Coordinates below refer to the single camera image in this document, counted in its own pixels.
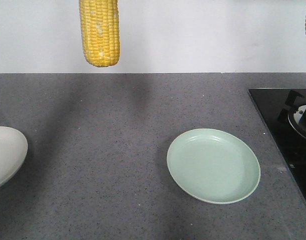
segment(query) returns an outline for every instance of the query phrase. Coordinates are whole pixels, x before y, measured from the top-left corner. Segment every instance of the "white plate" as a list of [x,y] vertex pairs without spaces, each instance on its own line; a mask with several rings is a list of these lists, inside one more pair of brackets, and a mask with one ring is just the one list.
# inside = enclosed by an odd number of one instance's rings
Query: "white plate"
[[0,186],[22,166],[27,147],[27,140],[20,131],[0,126]]
[[185,192],[212,204],[247,198],[261,177],[258,160],[243,141],[210,128],[179,135],[168,149],[167,166]]

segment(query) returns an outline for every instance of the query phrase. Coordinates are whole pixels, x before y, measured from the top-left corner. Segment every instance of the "yellow corn cob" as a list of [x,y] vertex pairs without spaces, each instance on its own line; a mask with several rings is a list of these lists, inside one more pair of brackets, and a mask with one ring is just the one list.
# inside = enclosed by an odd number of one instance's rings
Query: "yellow corn cob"
[[97,67],[115,65],[119,59],[117,0],[79,0],[83,50]]

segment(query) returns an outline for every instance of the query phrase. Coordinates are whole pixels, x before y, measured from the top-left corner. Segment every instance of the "gray countertop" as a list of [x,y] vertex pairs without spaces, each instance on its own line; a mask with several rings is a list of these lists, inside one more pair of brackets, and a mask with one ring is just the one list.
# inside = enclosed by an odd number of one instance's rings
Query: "gray countertop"
[[[0,239],[306,240],[306,203],[248,88],[306,88],[306,73],[0,74],[0,126],[29,144],[0,187]],[[168,146],[195,128],[254,151],[250,197],[209,204],[172,180]]]

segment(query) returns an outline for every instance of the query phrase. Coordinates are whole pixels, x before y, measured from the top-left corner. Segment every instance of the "burner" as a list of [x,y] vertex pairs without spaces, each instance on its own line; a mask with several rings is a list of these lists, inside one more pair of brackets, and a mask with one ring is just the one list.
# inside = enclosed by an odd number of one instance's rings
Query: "burner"
[[306,139],[306,105],[298,109],[291,108],[288,112],[288,120],[293,129]]
[[306,199],[306,88],[259,88],[250,94]]

